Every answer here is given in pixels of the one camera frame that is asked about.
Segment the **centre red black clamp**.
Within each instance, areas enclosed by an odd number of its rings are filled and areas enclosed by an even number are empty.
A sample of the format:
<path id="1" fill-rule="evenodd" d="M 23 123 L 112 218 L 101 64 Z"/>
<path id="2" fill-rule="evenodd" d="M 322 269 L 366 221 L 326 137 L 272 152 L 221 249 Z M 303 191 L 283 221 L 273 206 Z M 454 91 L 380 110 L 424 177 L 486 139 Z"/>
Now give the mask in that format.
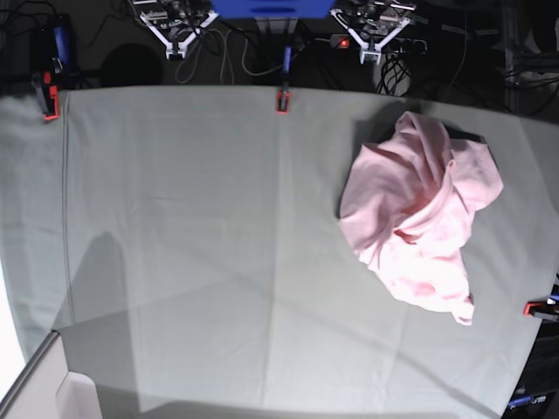
<path id="1" fill-rule="evenodd" d="M 279 89 L 275 100 L 275 111 L 277 113 L 288 113 L 290 92 L 287 89 Z"/>

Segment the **red black clamp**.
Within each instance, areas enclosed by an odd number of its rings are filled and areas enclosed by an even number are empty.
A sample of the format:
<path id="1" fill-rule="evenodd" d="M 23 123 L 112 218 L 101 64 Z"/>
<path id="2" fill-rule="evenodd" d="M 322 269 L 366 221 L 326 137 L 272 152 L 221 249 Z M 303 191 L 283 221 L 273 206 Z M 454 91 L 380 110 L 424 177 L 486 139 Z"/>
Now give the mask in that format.
<path id="1" fill-rule="evenodd" d="M 288 113 L 290 92 L 287 89 L 279 89 L 275 100 L 275 111 L 277 113 Z"/>
<path id="2" fill-rule="evenodd" d="M 44 120 L 56 120 L 59 117 L 58 88 L 53 83 L 51 74 L 49 72 L 33 73 L 31 85 L 35 90 Z"/>
<path id="3" fill-rule="evenodd" d="M 545 300 L 529 301 L 524 306 L 523 315 L 545 321 L 557 322 L 558 299 L 554 296 L 550 296 Z"/>

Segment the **pink t-shirt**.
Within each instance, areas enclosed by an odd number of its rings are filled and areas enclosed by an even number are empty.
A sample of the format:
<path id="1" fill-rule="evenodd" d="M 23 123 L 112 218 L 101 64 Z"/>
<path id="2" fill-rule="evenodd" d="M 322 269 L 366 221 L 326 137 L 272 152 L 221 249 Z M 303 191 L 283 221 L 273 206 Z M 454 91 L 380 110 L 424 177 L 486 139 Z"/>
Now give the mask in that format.
<path id="1" fill-rule="evenodd" d="M 394 299 L 469 326 L 474 303 L 461 250 L 476 213 L 503 188 L 485 142 L 453 139 L 439 120 L 406 112 L 389 140 L 362 144 L 339 226 Z"/>

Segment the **white bin corner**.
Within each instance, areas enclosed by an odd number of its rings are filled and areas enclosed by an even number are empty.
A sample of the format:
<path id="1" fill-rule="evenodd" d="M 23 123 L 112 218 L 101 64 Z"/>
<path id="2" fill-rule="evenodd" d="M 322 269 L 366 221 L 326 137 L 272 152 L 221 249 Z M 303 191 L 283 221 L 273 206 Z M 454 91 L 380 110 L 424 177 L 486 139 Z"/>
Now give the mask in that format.
<path id="1" fill-rule="evenodd" d="M 41 342 L 1 401 L 2 418 L 97 418 L 94 381 L 68 367 L 63 340 L 52 331 Z"/>

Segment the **left red black clamp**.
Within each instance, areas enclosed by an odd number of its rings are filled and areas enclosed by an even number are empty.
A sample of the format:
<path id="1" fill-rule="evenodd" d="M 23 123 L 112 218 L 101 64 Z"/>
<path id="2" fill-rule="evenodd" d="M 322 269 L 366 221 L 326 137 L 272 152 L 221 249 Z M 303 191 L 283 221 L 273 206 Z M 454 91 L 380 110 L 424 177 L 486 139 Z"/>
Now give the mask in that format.
<path id="1" fill-rule="evenodd" d="M 53 83 L 51 74 L 49 72 L 33 73 L 31 85 L 35 90 L 44 120 L 56 120 L 59 117 L 58 88 Z"/>

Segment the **right red black clamp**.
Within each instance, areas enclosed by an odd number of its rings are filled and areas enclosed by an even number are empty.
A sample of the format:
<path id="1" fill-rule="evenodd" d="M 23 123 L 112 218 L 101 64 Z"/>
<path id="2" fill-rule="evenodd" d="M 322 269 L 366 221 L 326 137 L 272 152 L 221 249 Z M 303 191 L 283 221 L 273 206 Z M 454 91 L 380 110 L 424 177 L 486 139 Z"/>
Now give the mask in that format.
<path id="1" fill-rule="evenodd" d="M 524 306 L 523 315 L 545 321 L 557 322 L 558 299 L 554 296 L 550 296 L 545 300 L 529 301 Z"/>

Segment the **blue box on stand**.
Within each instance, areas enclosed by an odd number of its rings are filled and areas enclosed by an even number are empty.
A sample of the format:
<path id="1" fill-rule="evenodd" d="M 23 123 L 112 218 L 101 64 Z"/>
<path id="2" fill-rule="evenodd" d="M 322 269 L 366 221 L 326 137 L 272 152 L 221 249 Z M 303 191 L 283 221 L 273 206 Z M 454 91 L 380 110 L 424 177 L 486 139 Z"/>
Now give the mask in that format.
<path id="1" fill-rule="evenodd" d="M 211 0 L 213 9 L 224 18 L 323 18 L 334 0 Z"/>

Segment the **grey-green table cloth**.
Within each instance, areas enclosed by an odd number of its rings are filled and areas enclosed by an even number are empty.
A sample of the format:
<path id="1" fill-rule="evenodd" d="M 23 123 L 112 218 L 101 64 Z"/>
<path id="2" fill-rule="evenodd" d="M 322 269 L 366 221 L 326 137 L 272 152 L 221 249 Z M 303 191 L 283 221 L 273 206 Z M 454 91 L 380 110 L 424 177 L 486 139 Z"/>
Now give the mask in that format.
<path id="1" fill-rule="evenodd" d="M 58 331 L 108 418 L 498 418 L 558 269 L 558 128 L 367 93 L 73 91 L 1 100 L 1 257 L 30 359 Z M 504 189 L 463 258 L 473 324 L 394 300 L 337 224 L 357 148 L 415 110 Z"/>

